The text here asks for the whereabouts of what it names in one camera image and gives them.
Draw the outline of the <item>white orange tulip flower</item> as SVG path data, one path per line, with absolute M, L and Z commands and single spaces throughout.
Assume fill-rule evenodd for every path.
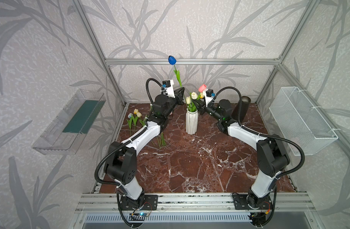
M 138 109 L 135 109 L 134 112 L 133 112 L 133 116 L 132 116 L 132 118 L 133 118 L 134 130 L 136 130 L 137 121 L 138 121 L 138 118 L 139 118 L 139 117 L 137 116 L 138 112 L 139 112 L 139 110 L 138 110 Z

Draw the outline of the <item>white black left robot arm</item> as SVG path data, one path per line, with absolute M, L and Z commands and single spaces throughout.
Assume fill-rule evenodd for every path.
M 165 130 L 170 114 L 177 105 L 183 105 L 184 91 L 185 88 L 180 87 L 174 91 L 174 97 L 158 95 L 144 127 L 122 142 L 111 143 L 108 155 L 95 170 L 98 183 L 116 185 L 117 190 L 131 200 L 142 199 L 144 191 L 136 179 L 137 156 L 153 138 Z

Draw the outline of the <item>white ribbed ceramic vase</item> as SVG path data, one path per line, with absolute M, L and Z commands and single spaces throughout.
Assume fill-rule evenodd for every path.
M 197 131 L 198 125 L 198 111 L 190 112 L 187 110 L 186 112 L 186 132 L 187 134 L 193 135 Z

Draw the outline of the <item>black cylindrical vase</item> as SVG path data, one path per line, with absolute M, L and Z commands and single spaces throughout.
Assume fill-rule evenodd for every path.
M 251 99 L 248 96 L 242 96 L 241 100 L 238 101 L 235 109 L 233 110 L 231 117 L 234 120 L 240 121 L 241 123 L 243 123 L 250 103 L 251 103 Z

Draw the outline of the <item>tulip bouquet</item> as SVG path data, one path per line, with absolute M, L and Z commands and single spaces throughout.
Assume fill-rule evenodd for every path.
M 158 142 L 159 148 L 162 148 L 162 147 L 166 147 L 166 146 L 167 146 L 167 143 L 166 143 L 165 137 L 164 137 L 164 133 L 161 133 L 161 134 L 158 135 L 156 138 L 157 138 L 157 142 Z

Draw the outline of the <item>pink tulip flower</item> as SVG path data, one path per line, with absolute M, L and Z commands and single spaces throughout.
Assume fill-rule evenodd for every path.
M 207 86 L 205 84 L 201 85 L 198 89 L 200 93 L 205 93 L 206 90 L 207 90 Z

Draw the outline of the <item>white cream tulip flower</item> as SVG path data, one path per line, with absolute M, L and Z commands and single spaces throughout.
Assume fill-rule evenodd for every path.
M 192 98 L 190 96 L 188 96 L 186 99 L 186 104 L 187 104 L 187 110 L 189 112 L 193 112 L 193 106 L 192 106 Z

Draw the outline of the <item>aluminium frame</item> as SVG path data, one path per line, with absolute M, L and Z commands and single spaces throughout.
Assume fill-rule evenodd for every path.
M 318 106 L 318 102 L 308 93 L 307 89 L 295 78 L 293 77 L 291 71 L 285 66 L 284 62 L 288 54 L 292 50 L 293 45 L 297 42 L 299 36 L 302 34 L 303 29 L 308 24 L 308 21 L 311 19 L 315 13 L 321 1 L 308 1 L 306 9 L 304 10 L 301 19 L 299 19 L 295 29 L 292 32 L 292 35 L 288 39 L 288 42 L 283 49 L 279 58 L 223 58 L 223 59 L 196 59 L 196 58 L 183 58 L 179 59 L 177 62 L 180 65 L 273 65 L 273 71 L 268 77 L 268 80 L 264 84 L 262 91 L 258 97 L 260 100 L 268 87 L 271 85 L 274 80 L 277 72 L 281 72 L 286 80 L 292 85 L 300 89 L 307 99 L 315 106 Z M 99 46 L 96 35 L 94 34 L 93 28 L 90 25 L 89 18 L 87 16 L 87 11 L 84 9 L 81 1 L 73 1 L 73 9 L 80 17 L 83 26 L 88 33 L 88 36 L 94 46 L 96 53 L 99 55 L 99 60 L 101 65 L 103 65 L 106 73 L 109 74 L 109 78 L 112 80 L 114 87 L 119 90 L 118 83 L 114 80 L 114 77 L 109 70 L 109 65 L 166 65 L 168 64 L 167 58 L 163 59 L 151 59 L 151 58 L 121 58 L 121 59 L 107 59 L 104 57 L 104 54 Z

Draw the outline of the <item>clear plastic wall tray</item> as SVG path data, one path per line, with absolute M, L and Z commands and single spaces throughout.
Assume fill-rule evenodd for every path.
M 104 93 L 79 89 L 32 148 L 43 155 L 75 155 L 105 102 Z

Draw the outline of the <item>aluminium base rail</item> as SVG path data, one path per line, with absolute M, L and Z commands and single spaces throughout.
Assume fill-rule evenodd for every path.
M 231 193 L 160 193 L 156 201 L 145 203 L 141 210 L 151 213 L 173 212 L 252 212 L 247 204 L 235 209 Z M 278 193 L 276 212 L 315 212 L 306 192 Z M 75 213 L 118 213 L 115 194 L 83 194 Z

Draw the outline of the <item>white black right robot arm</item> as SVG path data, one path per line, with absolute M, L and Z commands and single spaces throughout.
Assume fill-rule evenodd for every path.
M 225 99 L 216 106 L 204 99 L 192 102 L 201 114 L 207 113 L 217 120 L 217 127 L 222 133 L 246 143 L 256 151 L 259 167 L 257 178 L 248 194 L 235 197 L 235 202 L 245 202 L 248 208 L 259 209 L 269 200 L 270 193 L 276 191 L 277 181 L 284 176 L 284 169 L 290 163 L 283 144 L 286 140 L 278 135 L 266 135 L 246 128 L 239 119 L 244 110 L 242 101 L 237 104 L 237 115 L 233 115 L 231 103 Z

